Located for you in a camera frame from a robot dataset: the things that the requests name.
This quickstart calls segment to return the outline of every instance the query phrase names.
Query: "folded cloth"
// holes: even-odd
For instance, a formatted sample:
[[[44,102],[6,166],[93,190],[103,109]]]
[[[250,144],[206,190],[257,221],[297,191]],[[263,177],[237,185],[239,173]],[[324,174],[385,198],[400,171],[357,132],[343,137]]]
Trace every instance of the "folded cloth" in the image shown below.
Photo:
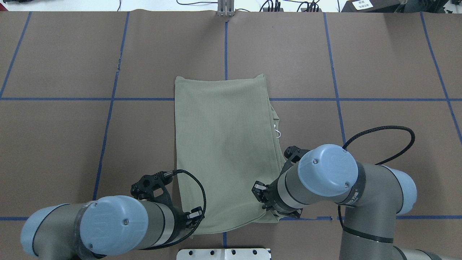
[[[278,123],[263,75],[225,81],[176,78],[177,168],[196,176],[207,197],[206,217],[195,234],[279,221],[251,191],[256,180],[275,180],[285,162]],[[202,205],[202,193],[191,178],[178,175],[178,183],[184,211]]]

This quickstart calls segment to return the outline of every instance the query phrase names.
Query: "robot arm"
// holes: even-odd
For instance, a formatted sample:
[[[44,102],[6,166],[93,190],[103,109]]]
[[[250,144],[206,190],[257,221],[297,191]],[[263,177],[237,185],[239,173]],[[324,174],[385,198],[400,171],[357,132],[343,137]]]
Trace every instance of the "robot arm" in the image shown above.
[[[290,161],[296,152],[300,149],[285,155]],[[357,162],[333,144],[305,150],[298,157],[298,164],[270,185],[255,183],[252,192],[264,203],[263,208],[299,217],[301,209],[321,200],[345,205],[340,260],[432,259],[422,251],[400,252],[393,247],[396,215],[409,212],[417,199],[417,188],[409,175],[387,166]]]
[[[35,212],[21,232],[24,251],[40,260],[95,260],[181,242],[200,224],[205,204],[204,209],[197,207],[186,213],[173,206],[165,185],[180,172],[187,173],[174,170],[143,176],[132,185],[134,198],[108,196]],[[154,196],[157,189],[164,193]]]

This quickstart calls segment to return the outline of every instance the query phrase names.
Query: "white tag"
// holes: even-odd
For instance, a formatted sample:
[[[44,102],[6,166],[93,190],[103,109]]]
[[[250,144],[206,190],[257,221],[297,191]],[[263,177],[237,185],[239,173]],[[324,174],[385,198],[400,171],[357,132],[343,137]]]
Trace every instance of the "white tag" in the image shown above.
[[[374,7],[371,4],[371,1],[369,0],[356,1],[356,2],[353,2],[353,5],[354,5],[354,8],[356,8],[356,10],[363,10],[363,9]]]

